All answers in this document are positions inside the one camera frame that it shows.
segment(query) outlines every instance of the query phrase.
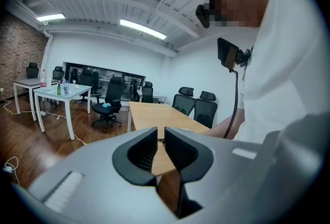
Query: chair headrest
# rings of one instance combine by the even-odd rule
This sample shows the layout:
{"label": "chair headrest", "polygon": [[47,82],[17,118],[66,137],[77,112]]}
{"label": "chair headrest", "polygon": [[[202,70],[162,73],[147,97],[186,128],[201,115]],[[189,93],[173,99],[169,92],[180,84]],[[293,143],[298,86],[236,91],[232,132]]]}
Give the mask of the chair headrest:
{"label": "chair headrest", "polygon": [[144,82],[144,86],[145,87],[152,87],[153,86],[153,83],[151,83],[151,82]]}
{"label": "chair headrest", "polygon": [[92,75],[92,71],[83,69],[82,74],[83,75],[90,75],[91,76]]}
{"label": "chair headrest", "polygon": [[116,76],[111,78],[110,82],[113,83],[113,84],[117,84],[117,85],[122,85],[123,84],[122,78],[121,77],[116,77]]}
{"label": "chair headrest", "polygon": [[193,97],[194,96],[194,89],[191,87],[181,87],[179,89],[179,94],[186,95],[188,97]]}
{"label": "chair headrest", "polygon": [[215,101],[216,95],[210,92],[205,92],[202,91],[201,95],[200,95],[200,99],[204,99],[204,100],[208,100],[208,101]]}
{"label": "chair headrest", "polygon": [[29,63],[29,67],[30,68],[37,68],[38,66],[37,66],[37,63],[36,62],[30,62]]}

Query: white wall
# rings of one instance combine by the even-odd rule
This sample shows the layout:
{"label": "white wall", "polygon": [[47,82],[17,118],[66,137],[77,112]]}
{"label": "white wall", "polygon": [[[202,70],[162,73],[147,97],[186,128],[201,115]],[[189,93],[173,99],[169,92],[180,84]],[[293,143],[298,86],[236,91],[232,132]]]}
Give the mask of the white wall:
{"label": "white wall", "polygon": [[48,77],[52,76],[55,66],[73,62],[146,76],[157,91],[166,87],[165,55],[107,37],[71,33],[53,36],[46,62]]}
{"label": "white wall", "polygon": [[[246,31],[239,34],[228,34],[224,39],[238,46],[240,49],[251,49],[256,40],[257,31]],[[182,86],[194,88],[194,98],[199,98],[202,91],[212,92],[216,95],[218,110],[213,125],[220,123],[233,113],[235,101],[235,74],[229,73],[227,68],[218,60],[217,39],[212,38],[190,46],[179,52],[171,60],[169,79],[169,99],[173,97]],[[242,79],[243,69],[236,66],[239,80]]]}

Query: fluorescent light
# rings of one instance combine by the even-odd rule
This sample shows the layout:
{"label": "fluorescent light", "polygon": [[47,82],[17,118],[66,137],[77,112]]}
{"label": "fluorescent light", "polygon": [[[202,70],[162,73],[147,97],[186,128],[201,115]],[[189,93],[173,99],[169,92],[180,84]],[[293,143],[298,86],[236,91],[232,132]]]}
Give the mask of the fluorescent light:
{"label": "fluorescent light", "polygon": [[130,28],[134,28],[137,29],[139,31],[143,31],[145,33],[148,33],[150,35],[153,35],[161,40],[166,38],[166,35],[159,33],[151,28],[147,28],[145,26],[142,26],[140,24],[128,21],[128,20],[124,20],[124,19],[120,19],[120,25],[126,26],[126,27],[130,27]]}
{"label": "fluorescent light", "polygon": [[46,15],[46,16],[37,18],[37,20],[39,20],[39,21],[57,20],[57,19],[65,19],[65,16],[63,14],[55,14],[55,15]]}

